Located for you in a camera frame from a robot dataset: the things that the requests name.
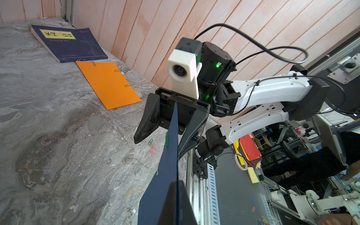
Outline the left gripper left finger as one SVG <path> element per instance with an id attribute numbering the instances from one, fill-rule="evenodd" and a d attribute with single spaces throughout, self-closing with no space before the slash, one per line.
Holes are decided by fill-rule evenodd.
<path id="1" fill-rule="evenodd" d="M 178 220 L 178 183 L 169 186 L 158 225 L 176 225 Z"/>

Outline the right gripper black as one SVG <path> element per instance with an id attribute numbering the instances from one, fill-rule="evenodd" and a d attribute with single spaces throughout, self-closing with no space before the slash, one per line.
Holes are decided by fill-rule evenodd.
<path id="1" fill-rule="evenodd" d="M 219 118 L 231 115 L 240 96 L 232 87 L 219 87 L 214 99 L 202 101 L 158 88 L 156 94 L 148 95 L 142 119 L 134 135 L 134 143 L 140 143 L 159 126 L 168 129 L 174 104 L 177 104 L 179 134 L 182 135 L 185 131 L 178 147 L 178 157 L 181 158 L 198 144 L 209 114 Z"/>

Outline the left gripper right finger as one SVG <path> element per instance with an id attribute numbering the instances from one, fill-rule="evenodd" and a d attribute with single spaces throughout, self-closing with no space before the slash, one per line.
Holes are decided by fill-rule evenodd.
<path id="1" fill-rule="evenodd" d="M 179 225 L 197 225 L 190 203 L 187 189 L 183 181 L 179 181 Z"/>

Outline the blue paper document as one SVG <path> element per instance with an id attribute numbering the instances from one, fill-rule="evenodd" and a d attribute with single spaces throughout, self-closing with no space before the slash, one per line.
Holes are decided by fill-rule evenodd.
<path id="1" fill-rule="evenodd" d="M 169 186 L 179 182 L 178 176 L 178 109 L 174 106 L 170 127 L 167 131 L 168 148 L 164 147 L 157 172 L 144 192 L 138 210 L 139 225 L 157 225 L 163 209 Z M 178 190 L 178 220 L 179 222 L 179 190 Z"/>

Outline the orange paper document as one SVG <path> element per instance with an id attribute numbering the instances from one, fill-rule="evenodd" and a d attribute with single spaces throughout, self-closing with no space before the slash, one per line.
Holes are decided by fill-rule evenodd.
<path id="1" fill-rule="evenodd" d="M 77 66 L 107 110 L 141 102 L 131 86 L 125 87 L 129 82 L 122 72 L 114 72 L 118 69 L 115 63 L 95 62 L 96 66 L 93 66 L 92 63 L 76 61 Z"/>

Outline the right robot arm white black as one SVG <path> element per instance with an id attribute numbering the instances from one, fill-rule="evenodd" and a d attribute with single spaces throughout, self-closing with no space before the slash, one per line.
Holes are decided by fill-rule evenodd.
<path id="1" fill-rule="evenodd" d="M 179 157 L 196 149 L 200 158 L 208 158 L 265 126 L 310 118 L 323 103 L 340 111 L 346 100 L 338 82 L 308 76 L 300 66 L 260 80 L 214 83 L 206 87 L 203 98 L 196 78 L 173 78 L 171 89 L 149 94 L 134 142 L 163 127 L 182 136 Z"/>

